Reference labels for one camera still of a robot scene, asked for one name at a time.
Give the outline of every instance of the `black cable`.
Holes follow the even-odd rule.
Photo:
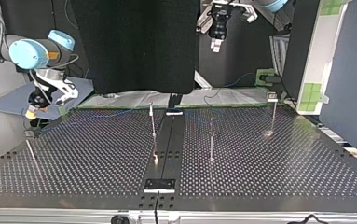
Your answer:
[[[53,24],[54,24],[54,29],[57,30],[57,23],[56,23],[56,15],[55,15],[55,11],[54,11],[54,0],[50,0],[50,4],[52,6],[52,16],[53,16]]]
[[[155,223],[158,224],[158,197],[157,197],[156,203],[155,203],[154,214],[155,214]]]
[[[70,65],[73,65],[73,66],[75,66],[76,68],[79,68],[80,69],[80,71],[81,71],[81,76],[82,77],[84,77],[84,75],[85,75],[85,70],[83,70],[83,68],[81,68],[79,65],[77,65],[76,63],[72,63],[72,64],[70,64]]]
[[[72,26],[74,26],[77,30],[79,30],[79,27],[78,27],[77,25],[75,25],[75,24],[71,21],[70,17],[68,17],[68,12],[67,12],[68,1],[69,1],[69,0],[65,0],[65,5],[64,5],[65,18],[67,18],[68,22],[70,22],[70,24],[71,24]]]
[[[212,98],[216,97],[216,96],[219,94],[219,92],[222,90],[222,88],[228,88],[228,87],[235,86],[237,83],[240,82],[240,80],[241,80],[243,77],[246,77],[246,76],[248,76],[248,75],[254,75],[254,76],[256,77],[256,74],[255,74],[255,73],[246,73],[246,74],[242,75],[241,77],[239,77],[239,79],[237,79],[237,80],[236,80],[235,82],[233,82],[232,84],[228,84],[228,85],[225,85],[225,86],[219,88],[219,90],[216,92],[215,95],[213,95],[213,96],[204,96],[204,97],[203,97],[203,100],[204,100],[205,104],[206,104],[209,108],[213,108],[213,106],[210,105],[210,104],[207,102],[207,100],[206,100],[207,98],[208,98],[208,99],[212,99]]]
[[[306,224],[309,222],[311,218],[314,218],[317,222],[322,223],[322,224],[329,224],[328,222],[321,221],[319,220],[315,215],[311,214],[308,217],[306,217],[303,221],[301,222],[288,222],[288,224]]]
[[[68,75],[64,73],[64,77],[62,78],[62,83],[67,84],[72,90],[76,88],[76,84],[74,83],[69,83],[66,81]]]

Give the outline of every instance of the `black panel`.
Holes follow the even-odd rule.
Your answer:
[[[318,15],[320,0],[298,0],[286,54],[283,82],[293,98],[298,97],[303,73],[309,56],[309,47]]]
[[[214,87],[223,87],[235,82],[246,73],[257,69],[272,68],[269,37],[273,35],[272,25],[258,13],[252,23],[242,21],[239,10],[234,10],[227,23],[227,39],[219,53],[210,48],[207,34],[200,37],[199,72]],[[236,86],[254,85],[254,76],[244,77]]]
[[[326,95],[321,121],[357,147],[357,1],[344,17]]]
[[[190,93],[199,2],[72,0],[98,93]]]

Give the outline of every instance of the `metal bracket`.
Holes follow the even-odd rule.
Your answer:
[[[175,193],[175,179],[147,179],[144,193]]]
[[[211,90],[213,86],[201,76],[201,74],[195,70],[195,81],[198,83],[203,90]]]

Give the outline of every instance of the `green strip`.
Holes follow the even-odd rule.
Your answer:
[[[313,112],[321,100],[321,84],[305,83],[300,98],[299,111]]]
[[[265,81],[260,80],[260,76],[274,77],[274,75],[275,75],[274,68],[257,69],[255,85],[256,86],[273,86],[272,83],[266,83]]]
[[[263,107],[267,106],[267,103],[255,103],[255,104],[210,104],[212,107]],[[208,105],[178,105],[177,108],[209,108]]]
[[[263,107],[267,103],[255,103],[255,104],[210,104],[212,107]],[[154,105],[155,109],[166,109],[167,106]],[[208,108],[208,105],[178,105],[177,108]],[[91,106],[84,105],[80,109],[148,109],[149,106]]]
[[[343,5],[344,0],[323,0],[321,16],[338,15]]]

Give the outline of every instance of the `metal rod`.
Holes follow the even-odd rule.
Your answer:
[[[277,111],[277,102],[274,103],[274,109],[273,109],[273,122],[274,119],[276,118],[276,111]]]
[[[149,104],[149,116],[151,117],[152,120],[152,136],[155,138],[156,137],[156,129],[155,129],[155,118],[153,114],[153,102]]]
[[[33,152],[33,148],[31,147],[30,141],[29,141],[28,139],[26,140],[26,143],[27,143],[27,147],[28,147],[29,150],[30,150],[32,159],[33,159],[33,160],[36,160],[35,154],[34,154],[34,152]]]
[[[213,136],[215,135],[215,127],[213,124],[213,119],[211,119],[210,122],[210,126],[211,126],[211,138],[210,138],[210,161],[213,161]]]

